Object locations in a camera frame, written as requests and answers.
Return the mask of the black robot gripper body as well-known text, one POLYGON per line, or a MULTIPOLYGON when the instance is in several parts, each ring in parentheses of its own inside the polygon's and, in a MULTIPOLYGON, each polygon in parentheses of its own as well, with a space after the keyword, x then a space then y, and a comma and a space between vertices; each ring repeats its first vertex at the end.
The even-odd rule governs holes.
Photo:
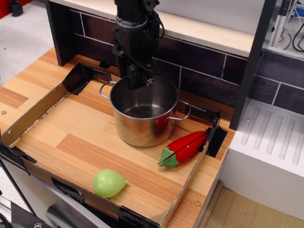
POLYGON ((160 23, 152 16, 140 22, 115 19, 113 53, 120 77, 127 76, 128 67, 134 66, 144 77, 151 77, 152 53, 160 40, 160 23))

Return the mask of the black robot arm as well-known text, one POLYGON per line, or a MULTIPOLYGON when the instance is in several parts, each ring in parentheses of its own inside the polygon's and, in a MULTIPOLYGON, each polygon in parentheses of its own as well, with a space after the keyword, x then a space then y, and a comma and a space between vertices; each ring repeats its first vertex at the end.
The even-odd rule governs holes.
POLYGON ((153 83, 152 54, 164 37, 164 25, 154 10, 158 0, 116 0, 113 53, 129 90, 153 83))

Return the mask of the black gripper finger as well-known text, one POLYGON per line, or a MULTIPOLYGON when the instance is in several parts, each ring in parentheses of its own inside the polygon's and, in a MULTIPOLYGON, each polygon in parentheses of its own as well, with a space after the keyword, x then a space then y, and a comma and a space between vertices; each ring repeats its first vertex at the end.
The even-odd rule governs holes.
POLYGON ((149 86, 154 82, 150 71, 146 71, 138 65, 132 64, 127 68, 128 88, 134 91, 138 88, 149 86))

